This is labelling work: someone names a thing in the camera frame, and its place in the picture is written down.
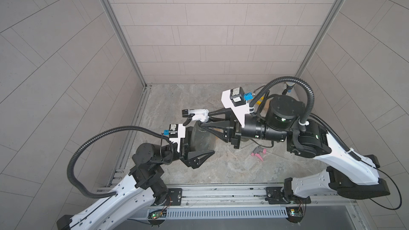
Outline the grey bottle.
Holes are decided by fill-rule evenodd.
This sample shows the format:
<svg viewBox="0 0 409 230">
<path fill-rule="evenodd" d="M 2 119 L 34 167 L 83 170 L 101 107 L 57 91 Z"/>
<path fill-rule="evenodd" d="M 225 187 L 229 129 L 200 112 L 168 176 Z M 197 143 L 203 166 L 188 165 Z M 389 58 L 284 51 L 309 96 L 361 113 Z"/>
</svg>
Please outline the grey bottle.
<svg viewBox="0 0 409 230">
<path fill-rule="evenodd" d="M 197 121 L 193 127 L 190 141 L 191 151 L 211 151 L 215 149 L 216 136 L 205 128 L 201 127 L 201 122 Z"/>
</svg>

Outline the black white spray nozzle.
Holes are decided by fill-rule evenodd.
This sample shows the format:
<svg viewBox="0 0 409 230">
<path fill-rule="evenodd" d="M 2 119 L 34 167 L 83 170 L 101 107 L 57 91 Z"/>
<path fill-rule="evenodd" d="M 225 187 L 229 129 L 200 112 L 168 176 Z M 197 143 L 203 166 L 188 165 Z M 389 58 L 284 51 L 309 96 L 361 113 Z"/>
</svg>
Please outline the black white spray nozzle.
<svg viewBox="0 0 409 230">
<path fill-rule="evenodd" d="M 182 117 L 186 118 L 183 126 L 187 126 L 191 121 L 200 121 L 206 123 L 209 120 L 209 110 L 207 109 L 184 109 Z"/>
</svg>

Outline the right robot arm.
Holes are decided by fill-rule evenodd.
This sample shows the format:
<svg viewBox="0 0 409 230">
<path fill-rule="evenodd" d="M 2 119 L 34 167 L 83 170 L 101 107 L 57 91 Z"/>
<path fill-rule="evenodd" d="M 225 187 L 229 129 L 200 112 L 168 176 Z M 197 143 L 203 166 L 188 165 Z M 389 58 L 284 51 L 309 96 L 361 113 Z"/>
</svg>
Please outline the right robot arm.
<svg viewBox="0 0 409 230">
<path fill-rule="evenodd" d="M 303 102 L 277 94 L 264 101 L 269 103 L 265 117 L 259 112 L 250 112 L 249 103 L 236 97 L 224 98 L 224 108 L 194 119 L 235 147 L 239 147 L 242 138 L 286 142 L 287 151 L 295 156 L 328 165 L 315 175 L 285 179 L 282 195 L 286 199 L 337 194 L 365 200 L 390 195 L 387 182 L 379 176 L 376 156 L 355 153 L 315 114 L 311 114 L 304 125 L 299 124 L 298 119 L 305 111 Z"/>
</svg>

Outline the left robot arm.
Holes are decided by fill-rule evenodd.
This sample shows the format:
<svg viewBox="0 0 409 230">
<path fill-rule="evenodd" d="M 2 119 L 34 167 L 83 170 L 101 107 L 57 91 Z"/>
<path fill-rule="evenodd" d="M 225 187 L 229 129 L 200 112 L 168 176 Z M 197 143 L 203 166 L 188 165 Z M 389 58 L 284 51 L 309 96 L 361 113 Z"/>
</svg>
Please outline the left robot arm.
<svg viewBox="0 0 409 230">
<path fill-rule="evenodd" d="M 159 138 L 165 144 L 141 144 L 132 156 L 134 167 L 108 193 L 92 193 L 74 173 L 80 155 L 96 141 L 118 132 L 138 131 Z M 199 168 L 215 151 L 216 137 L 199 126 L 171 125 L 168 134 L 158 134 L 138 126 L 121 126 L 102 132 L 85 142 L 67 166 L 68 181 L 85 197 L 96 202 L 76 215 L 64 215 L 57 221 L 60 230 L 112 230 L 151 205 L 173 204 L 162 180 L 163 165 L 180 160 L 192 169 Z"/>
</svg>

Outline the pink grey spray nozzle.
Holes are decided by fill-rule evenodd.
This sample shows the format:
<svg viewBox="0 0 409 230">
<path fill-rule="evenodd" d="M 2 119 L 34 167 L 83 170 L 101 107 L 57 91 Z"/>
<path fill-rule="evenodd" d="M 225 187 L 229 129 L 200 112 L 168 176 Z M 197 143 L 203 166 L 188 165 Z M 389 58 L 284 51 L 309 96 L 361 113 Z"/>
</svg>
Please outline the pink grey spray nozzle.
<svg viewBox="0 0 409 230">
<path fill-rule="evenodd" d="M 264 162 L 264 154 L 266 154 L 266 148 L 258 146 L 252 151 L 251 156 L 257 157 L 260 161 Z"/>
</svg>

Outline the microphone on black stand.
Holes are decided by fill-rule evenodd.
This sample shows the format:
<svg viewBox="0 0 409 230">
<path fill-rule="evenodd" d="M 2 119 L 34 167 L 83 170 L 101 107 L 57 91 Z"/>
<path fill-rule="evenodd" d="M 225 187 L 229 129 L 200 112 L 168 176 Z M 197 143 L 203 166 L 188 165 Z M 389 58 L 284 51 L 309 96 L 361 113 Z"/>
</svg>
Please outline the microphone on black stand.
<svg viewBox="0 0 409 230">
<path fill-rule="evenodd" d="M 287 95 L 288 93 L 290 93 L 294 86 L 296 85 L 295 83 L 292 82 L 286 82 L 286 88 L 284 89 L 284 91 L 282 92 L 282 95 Z"/>
</svg>

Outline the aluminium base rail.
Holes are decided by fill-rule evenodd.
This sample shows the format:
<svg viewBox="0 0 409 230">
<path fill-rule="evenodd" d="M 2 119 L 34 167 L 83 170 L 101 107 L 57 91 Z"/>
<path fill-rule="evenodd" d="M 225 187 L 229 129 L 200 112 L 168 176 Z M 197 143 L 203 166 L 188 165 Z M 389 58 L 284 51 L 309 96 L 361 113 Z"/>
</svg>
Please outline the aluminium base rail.
<svg viewBox="0 0 409 230">
<path fill-rule="evenodd" d="M 134 219 L 158 224 L 165 220 L 285 218 L 298 223 L 305 214 L 318 207 L 350 207 L 354 200 L 335 194 L 291 198 L 279 201 L 279 184 L 185 184 L 169 185 L 165 201 L 155 205 L 149 190 L 136 195 L 115 209 L 109 209 L 104 225 L 117 226 Z"/>
</svg>

